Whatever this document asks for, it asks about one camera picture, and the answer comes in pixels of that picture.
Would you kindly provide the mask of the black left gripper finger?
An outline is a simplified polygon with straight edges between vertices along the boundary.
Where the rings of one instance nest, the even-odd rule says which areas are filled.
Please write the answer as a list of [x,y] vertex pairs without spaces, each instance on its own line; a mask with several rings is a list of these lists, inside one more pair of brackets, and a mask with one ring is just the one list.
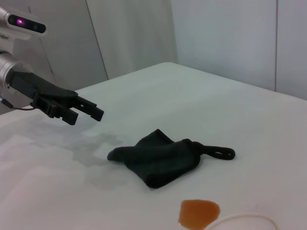
[[96,104],[77,96],[71,100],[71,107],[89,115],[92,119],[100,122],[104,115],[104,111],[99,109]]
[[60,107],[58,114],[58,117],[61,118],[62,121],[72,126],[75,125],[78,118],[78,113],[70,108]]

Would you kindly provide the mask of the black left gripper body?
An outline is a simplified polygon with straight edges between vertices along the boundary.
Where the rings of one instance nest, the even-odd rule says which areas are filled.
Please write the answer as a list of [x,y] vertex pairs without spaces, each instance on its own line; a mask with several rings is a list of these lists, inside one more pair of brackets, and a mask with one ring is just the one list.
[[69,102],[78,94],[63,89],[29,72],[14,71],[9,77],[9,86],[32,99],[30,105],[50,118],[58,118],[60,107],[70,108]]

